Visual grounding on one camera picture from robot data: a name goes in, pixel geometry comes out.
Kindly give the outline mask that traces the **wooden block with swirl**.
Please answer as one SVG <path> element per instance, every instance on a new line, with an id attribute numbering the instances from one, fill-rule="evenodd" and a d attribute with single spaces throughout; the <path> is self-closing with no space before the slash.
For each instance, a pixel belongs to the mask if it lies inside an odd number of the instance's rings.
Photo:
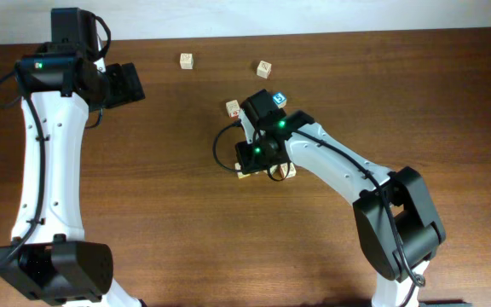
<path id="1" fill-rule="evenodd" d="M 280 165 L 280 175 L 282 179 L 294 177 L 296 174 L 297 171 L 293 163 Z"/>

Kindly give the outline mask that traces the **wooden block cluster bottom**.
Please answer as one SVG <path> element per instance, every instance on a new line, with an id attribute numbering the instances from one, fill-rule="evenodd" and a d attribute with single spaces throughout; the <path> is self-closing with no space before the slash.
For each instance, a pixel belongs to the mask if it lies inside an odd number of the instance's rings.
<path id="1" fill-rule="evenodd" d="M 279 166 L 278 165 L 273 165 L 269 168 L 269 174 L 270 175 L 274 175 L 278 170 L 279 170 Z"/>

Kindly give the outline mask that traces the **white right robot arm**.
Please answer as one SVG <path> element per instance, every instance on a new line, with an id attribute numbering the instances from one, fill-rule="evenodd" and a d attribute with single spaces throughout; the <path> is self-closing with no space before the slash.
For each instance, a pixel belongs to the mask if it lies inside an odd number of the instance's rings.
<path id="1" fill-rule="evenodd" d="M 286 114 L 261 90 L 240 104 L 245 140 L 236 144 L 244 173 L 299 166 L 319 177 L 352 207 L 361 250 L 377 273 L 373 306 L 418 306 L 424 272 L 446 231 L 423 177 L 393 171 L 333 139 L 303 111 Z"/>

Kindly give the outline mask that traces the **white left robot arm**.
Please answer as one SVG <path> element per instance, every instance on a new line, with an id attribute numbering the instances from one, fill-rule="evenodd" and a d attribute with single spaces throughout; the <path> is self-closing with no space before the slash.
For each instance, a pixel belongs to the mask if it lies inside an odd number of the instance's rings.
<path id="1" fill-rule="evenodd" d="M 14 64 L 26 147 L 20 209 L 0 277 L 51 306 L 139 306 L 114 279 L 110 248 L 85 239 L 80 154 L 90 113 L 140 101 L 133 64 L 106 65 L 104 20 L 87 10 L 51 12 L 51 39 Z"/>

